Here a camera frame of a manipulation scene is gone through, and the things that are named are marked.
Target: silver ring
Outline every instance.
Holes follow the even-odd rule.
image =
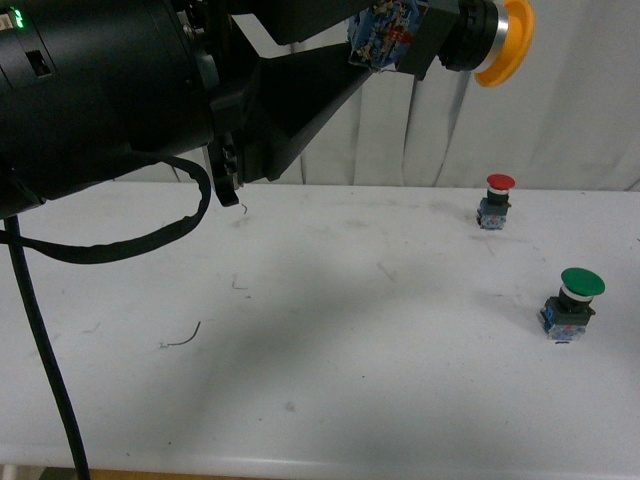
[[[493,65],[493,62],[495,62],[498,55],[500,55],[502,47],[504,47],[504,42],[507,40],[507,33],[509,32],[509,14],[507,13],[507,9],[504,8],[504,5],[498,5],[496,3],[495,6],[498,9],[498,28],[496,29],[496,36],[493,39],[493,44],[491,45],[489,53],[485,57],[484,61],[474,70],[475,72],[484,72],[487,68]]]

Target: white wall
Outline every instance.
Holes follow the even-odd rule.
[[[280,182],[471,187],[501,171],[527,188],[640,190],[640,2],[531,2],[536,36],[505,85],[484,89],[439,64],[424,82],[374,75]],[[280,47],[253,17],[238,21],[266,57],[346,35],[341,24]],[[179,177],[157,167],[127,178]]]

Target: green digital display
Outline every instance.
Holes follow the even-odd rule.
[[[13,11],[13,15],[16,17],[16,27],[24,28],[24,20],[22,18],[22,12],[17,8],[13,8],[13,7],[11,7],[11,10]]]

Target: white table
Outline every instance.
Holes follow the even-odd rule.
[[[301,479],[640,478],[640,194],[250,186],[187,238],[112,265],[30,252],[95,468]],[[108,183],[23,234],[125,239],[189,184]],[[560,273],[607,291],[578,342],[538,320]],[[70,466],[0,252],[0,463]],[[163,348],[192,335],[183,346]]]

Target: small wire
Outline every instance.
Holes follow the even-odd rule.
[[[20,224],[17,216],[5,219],[4,226],[10,235],[20,235]],[[16,281],[18,282],[18,288],[20,289],[20,295],[22,296],[22,303],[24,304],[24,309],[29,319],[29,326],[31,327],[33,338],[40,353],[42,365],[47,374],[47,379],[49,380],[49,385],[51,386],[51,391],[67,434],[78,480],[91,480],[91,473],[89,472],[89,465],[87,463],[84,445],[82,444],[82,436],[80,435],[78,422],[76,421],[71,399],[64,385],[64,379],[60,373],[55,353],[51,347],[49,336],[47,335],[42,313],[40,312],[31,281],[24,249],[15,243],[9,243],[9,252],[11,254],[13,271],[16,276]]]
[[[198,325],[196,325],[196,331],[193,332],[193,335],[191,335],[187,340],[185,340],[184,342],[180,342],[180,343],[167,343],[167,347],[179,347],[180,345],[186,345],[187,343],[189,343],[191,340],[196,338],[196,335],[198,334],[198,330],[200,330],[200,324],[201,323],[202,322],[198,322]]]

